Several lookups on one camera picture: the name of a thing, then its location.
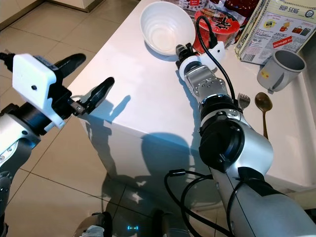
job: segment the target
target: gray mug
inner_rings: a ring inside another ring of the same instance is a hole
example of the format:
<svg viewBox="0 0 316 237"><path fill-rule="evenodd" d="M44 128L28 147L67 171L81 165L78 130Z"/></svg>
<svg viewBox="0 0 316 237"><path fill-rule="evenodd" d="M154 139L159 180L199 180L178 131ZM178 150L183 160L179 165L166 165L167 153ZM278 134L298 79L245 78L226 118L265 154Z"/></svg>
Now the gray mug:
<svg viewBox="0 0 316 237"><path fill-rule="evenodd" d="M257 80L270 94L285 88L306 67L305 61L296 53L279 50L272 54L259 71Z"/></svg>

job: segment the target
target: red noodle cup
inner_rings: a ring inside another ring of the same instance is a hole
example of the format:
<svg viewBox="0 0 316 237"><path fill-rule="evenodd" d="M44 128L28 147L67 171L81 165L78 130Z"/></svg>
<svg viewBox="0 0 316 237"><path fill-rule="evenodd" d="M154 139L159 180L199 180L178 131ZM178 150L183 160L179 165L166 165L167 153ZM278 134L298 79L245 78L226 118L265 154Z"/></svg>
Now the red noodle cup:
<svg viewBox="0 0 316 237"><path fill-rule="evenodd" d="M195 13L195 20L197 20L199 16L207 17L208 21L211 23L212 31L217 37L217 41L224 42L224 46L229 44L234 38L234 35L239 31L239 22L229 13L205 8ZM209 30L207 24L203 20L200 20L199 26L203 42L206 47L209 48ZM197 34L193 44L193 48L199 53L204 53L204 50L198 40Z"/></svg>

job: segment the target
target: black cable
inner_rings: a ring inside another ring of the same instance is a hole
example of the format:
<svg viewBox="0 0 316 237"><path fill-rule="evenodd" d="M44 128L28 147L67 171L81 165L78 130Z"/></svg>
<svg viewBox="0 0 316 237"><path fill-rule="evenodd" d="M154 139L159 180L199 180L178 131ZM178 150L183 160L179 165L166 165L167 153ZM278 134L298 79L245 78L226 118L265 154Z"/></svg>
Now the black cable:
<svg viewBox="0 0 316 237"><path fill-rule="evenodd" d="M208 226L214 226L216 227L215 229L220 229L222 228L221 226L209 221L209 220L206 220L205 218L197 215L196 213L192 212L190 209L188 209L186 206L182 205L180 203L180 201L177 199L177 197L173 194L173 192L171 191L169 185L168 185L168 178L169 177L174 177L174 176L180 176L180 175L184 175L184 174L193 174L193 175L196 175L196 176L199 176L199 177L208 177L208 179L212 179L212 176L211 175L203 175L203 174L199 174L199 173L196 173L196 172L193 172L193 171L189 171L189 170L171 170L169 171L169 173L167 173L164 177L164 185L166 187L166 190L167 192L169 193L169 195L171 196L171 198L173 199L173 201L181 208L181 210L184 210L186 213L188 213L190 216L192 216L193 218L195 218L196 220L208 225Z"/></svg>
<svg viewBox="0 0 316 237"><path fill-rule="evenodd" d="M232 96L232 99L233 101L235 102L235 92L234 92L234 88L233 88L233 85L232 85L232 82L231 80L229 79L226 71L224 70L224 68L222 67L222 65L216 60L216 58L214 58L214 56L208 51L206 45L204 44L203 42L203 39L202 39L202 35L201 35L201 32L199 30L199 22L200 20L203 19L204 22L207 24L208 26L208 30L210 32L210 38L212 38L212 35L214 34L213 31L212 31L212 28L211 28L211 24L209 23L208 19L205 17L205 16L199 16L197 21L196 21L196 29L197 29L197 37L198 37L198 40L202 46L202 48L204 49L205 53L212 59L212 61L215 63L215 65L219 68L219 70L222 72L222 74L224 75L226 81L227 81L227 84L228 84L228 87L229 87L229 90L231 92L231 96Z"/></svg>
<svg viewBox="0 0 316 237"><path fill-rule="evenodd" d="M5 58L7 57L7 54L6 53L1 53L0 52L0 60L5 60Z"/></svg>
<svg viewBox="0 0 316 237"><path fill-rule="evenodd" d="M207 17L202 16L201 19L203 19L205 21L205 23L207 24L208 27L208 31L209 31L209 38L208 38L208 44L209 44L209 48L214 48L217 45L217 38L216 35L214 34L211 24L209 23Z"/></svg>
<svg viewBox="0 0 316 237"><path fill-rule="evenodd" d="M226 211L226 220L227 220L227 225L228 225L228 229L229 229L229 232L231 235L233 235L233 230L232 230L232 226L231 226L231 209L232 209L232 205L233 205L233 201L235 199L235 196L237 194L237 190L243 185L243 181L240 181L236 187L234 188L230 198L229 198L229 201L228 201L228 204L227 204L227 211Z"/></svg>
<svg viewBox="0 0 316 237"><path fill-rule="evenodd" d="M210 179L208 176L204 176L204 177L199 177L197 179L195 179L194 181L192 181L191 183L189 183L186 188L184 189L184 191L182 192L182 195L181 195L181 206L185 206L184 204L184 201L185 201L185 196L186 194L188 193L188 190L193 186L195 185L196 183L198 182L201 182L203 180L206 180L206 179ZM181 208L181 215L182 215L182 219L184 221L184 224L186 224L186 226L188 227L189 231L191 232L191 234L194 236L194 237L202 237L194 228L193 226L191 225L185 211L183 208Z"/></svg>
<svg viewBox="0 0 316 237"><path fill-rule="evenodd" d="M194 186L196 185L197 183L203 181L203 180L206 180L206 179L213 179L213 176L204 176L204 177L199 177L197 179L195 179L194 181L192 181L191 183L189 183L186 188L184 189L184 191L182 192L182 195L181 195L181 200L180 200L180 203L182 206L185 206L185 198L186 198L186 195L188 194L189 190ZM185 215L184 211L181 209L181 214L182 214L182 217L184 218L184 221L187 225L191 225L189 223L189 220L187 218L187 216ZM231 236L230 232L227 231L225 228L213 223L213 222L210 222L210 225L208 225L214 229L216 229L217 231L227 235L227 236Z"/></svg>

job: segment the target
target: beige floor tile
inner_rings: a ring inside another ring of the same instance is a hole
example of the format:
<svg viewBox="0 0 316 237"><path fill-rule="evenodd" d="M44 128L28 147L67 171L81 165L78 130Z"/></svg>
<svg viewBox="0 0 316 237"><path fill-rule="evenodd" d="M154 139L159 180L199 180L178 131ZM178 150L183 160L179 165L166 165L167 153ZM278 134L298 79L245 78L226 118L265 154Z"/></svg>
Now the beige floor tile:
<svg viewBox="0 0 316 237"><path fill-rule="evenodd" d="M10 196L9 196L9 201L12 199L12 197L15 195L15 193L18 191L19 187L23 183L23 181L26 179L28 176L29 172L19 169L12 181L11 187L10 187Z"/></svg>
<svg viewBox="0 0 316 237"><path fill-rule="evenodd" d="M0 0L0 22L8 19L15 13L19 12L20 8L16 1Z"/></svg>
<svg viewBox="0 0 316 237"><path fill-rule="evenodd" d="M86 217L102 209L114 215L117 206L30 174L9 203L8 237L70 237Z"/></svg>
<svg viewBox="0 0 316 237"><path fill-rule="evenodd" d="M11 86L12 86L12 80L10 78L0 76L0 96L4 94Z"/></svg>
<svg viewBox="0 0 316 237"><path fill-rule="evenodd" d="M90 15L62 42L96 53L118 27L118 23Z"/></svg>
<svg viewBox="0 0 316 237"><path fill-rule="evenodd" d="M288 196L294 199L305 210L316 208L316 189L289 193Z"/></svg>
<svg viewBox="0 0 316 237"><path fill-rule="evenodd" d="M117 204L125 188L106 178L106 169L75 117L70 118L32 172Z"/></svg>
<svg viewBox="0 0 316 237"><path fill-rule="evenodd" d="M202 217L216 223L217 209L203 211L199 213ZM203 237L215 237L215 229L205 225L204 223L190 217L190 223L193 228Z"/></svg>
<svg viewBox="0 0 316 237"><path fill-rule="evenodd" d="M34 0L16 0L19 4L20 9L27 7L28 5L34 3Z"/></svg>
<svg viewBox="0 0 316 237"><path fill-rule="evenodd" d="M23 105L25 102L18 92L13 87L8 89L0 98L0 109L3 109L8 104L13 103L18 106ZM40 157L44 154L46 149L55 139L60 130L57 127L52 128L47 134L41 137L41 142L32 150L31 156L28 161L22 166L24 170L31 171Z"/></svg>
<svg viewBox="0 0 316 237"><path fill-rule="evenodd" d="M158 209L171 212L178 211L178 207L173 204L174 203L171 199L163 201L144 190L130 186L126 186L123 196L119 202L119 205L122 207L126 207L150 217L153 217L155 211Z"/></svg>
<svg viewBox="0 0 316 237"><path fill-rule="evenodd" d="M227 225L227 220L226 220L226 211L223 207L218 209L216 224L228 230L228 225ZM225 236L226 235L224 235L223 233L219 231L215 231L215 237L225 237Z"/></svg>
<svg viewBox="0 0 316 237"><path fill-rule="evenodd" d="M137 231L128 230L128 226L136 227ZM113 236L114 237L150 237L152 236L152 219L128 210L124 207L118 207L113 219Z"/></svg>
<svg viewBox="0 0 316 237"><path fill-rule="evenodd" d="M76 53L83 53L86 56L86 61L63 80L63 85L65 87L68 87L73 82L73 80L94 57L95 53L60 42L45 56L49 62L56 63L59 60Z"/></svg>
<svg viewBox="0 0 316 237"><path fill-rule="evenodd" d="M12 27L60 41L87 16L85 12L45 2Z"/></svg>
<svg viewBox="0 0 316 237"><path fill-rule="evenodd" d="M12 53L29 53L31 55L46 55L58 42L11 27L0 33L0 52L8 49ZM12 73L0 62L0 75L12 78Z"/></svg>
<svg viewBox="0 0 316 237"><path fill-rule="evenodd" d="M91 15L122 23L138 3L138 0L106 0Z"/></svg>

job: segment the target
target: sticker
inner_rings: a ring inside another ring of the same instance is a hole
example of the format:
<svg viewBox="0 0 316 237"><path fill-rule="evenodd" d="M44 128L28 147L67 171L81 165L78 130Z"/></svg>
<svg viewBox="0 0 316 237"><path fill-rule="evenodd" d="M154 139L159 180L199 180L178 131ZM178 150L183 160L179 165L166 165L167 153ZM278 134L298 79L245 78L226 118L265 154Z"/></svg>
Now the sticker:
<svg viewBox="0 0 316 237"><path fill-rule="evenodd" d="M190 6L199 6L199 0L190 0Z"/></svg>
<svg viewBox="0 0 316 237"><path fill-rule="evenodd" d="M262 75L263 78L269 79L269 73L266 72L265 70L261 70L261 75Z"/></svg>
<svg viewBox="0 0 316 237"><path fill-rule="evenodd" d="M284 39L281 39L281 40L278 40L274 43L272 43L273 45L273 48L276 48L276 47L279 47L279 46L282 46L282 45L285 45L287 43L291 43L292 42L292 36L289 36L289 37L286 37Z"/></svg>
<svg viewBox="0 0 316 237"><path fill-rule="evenodd" d="M305 13L305 16L306 17L312 17L314 15L314 11L313 10L308 10L306 13Z"/></svg>
<svg viewBox="0 0 316 237"><path fill-rule="evenodd" d="M290 23L289 22L285 22L284 24L283 24L283 27L289 27L290 26Z"/></svg>
<svg viewBox="0 0 316 237"><path fill-rule="evenodd" d="M263 27L268 29L268 28L272 28L273 26L275 26L276 22L275 20L268 20L263 24Z"/></svg>

